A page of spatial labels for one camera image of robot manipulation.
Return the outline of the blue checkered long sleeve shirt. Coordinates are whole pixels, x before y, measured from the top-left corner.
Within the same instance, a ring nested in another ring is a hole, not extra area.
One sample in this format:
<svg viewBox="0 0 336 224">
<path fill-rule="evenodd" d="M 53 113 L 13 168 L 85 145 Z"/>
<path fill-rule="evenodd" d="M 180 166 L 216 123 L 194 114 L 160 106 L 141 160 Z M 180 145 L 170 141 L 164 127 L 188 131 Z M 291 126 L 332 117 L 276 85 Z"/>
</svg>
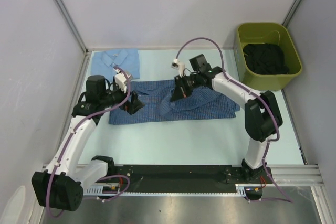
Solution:
<svg viewBox="0 0 336 224">
<path fill-rule="evenodd" d="M 186 99 L 171 102 L 175 88 L 173 80 L 137 81 L 132 90 L 144 104 L 134 115 L 116 109 L 110 112 L 110 125 L 128 125 L 149 122 L 231 119 L 236 117 L 240 106 L 225 95 L 200 87 Z"/>
</svg>

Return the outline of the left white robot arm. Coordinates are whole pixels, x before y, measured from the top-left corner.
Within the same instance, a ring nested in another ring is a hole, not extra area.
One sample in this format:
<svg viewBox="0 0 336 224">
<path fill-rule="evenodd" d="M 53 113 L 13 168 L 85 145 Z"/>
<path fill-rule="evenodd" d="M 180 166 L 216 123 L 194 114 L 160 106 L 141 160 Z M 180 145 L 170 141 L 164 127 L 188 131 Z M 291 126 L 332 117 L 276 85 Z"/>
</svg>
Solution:
<svg viewBox="0 0 336 224">
<path fill-rule="evenodd" d="M 119 71 L 112 81 L 104 76 L 89 76 L 86 90 L 72 110 L 67 133 L 51 162 L 43 172 L 35 172 L 32 186 L 40 206 L 47 210 L 75 211 L 84 193 L 96 182 L 127 178 L 119 175 L 112 157 L 96 155 L 83 169 L 77 165 L 83 149 L 97 128 L 101 117 L 115 109 L 130 115 L 143 108 L 136 92 L 131 91 L 132 75 Z"/>
</svg>

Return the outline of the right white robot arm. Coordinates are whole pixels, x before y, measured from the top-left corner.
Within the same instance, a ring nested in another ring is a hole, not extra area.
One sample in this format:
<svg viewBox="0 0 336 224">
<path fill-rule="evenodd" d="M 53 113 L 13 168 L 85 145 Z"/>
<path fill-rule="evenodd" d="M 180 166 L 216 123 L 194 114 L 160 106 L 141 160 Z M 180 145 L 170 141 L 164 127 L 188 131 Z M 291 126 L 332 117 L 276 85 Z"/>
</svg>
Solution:
<svg viewBox="0 0 336 224">
<path fill-rule="evenodd" d="M 223 67 L 211 67 L 204 55 L 190 59 L 193 72 L 185 74 L 185 64 L 178 59 L 172 68 L 178 70 L 171 101 L 188 98 L 199 87 L 208 87 L 223 94 L 243 110 L 245 130 L 250 137 L 248 150 L 242 160 L 242 176 L 254 183 L 262 172 L 269 174 L 266 156 L 270 142 L 279 140 L 279 128 L 283 124 L 275 95 L 271 91 L 259 92 L 230 76 Z"/>
</svg>

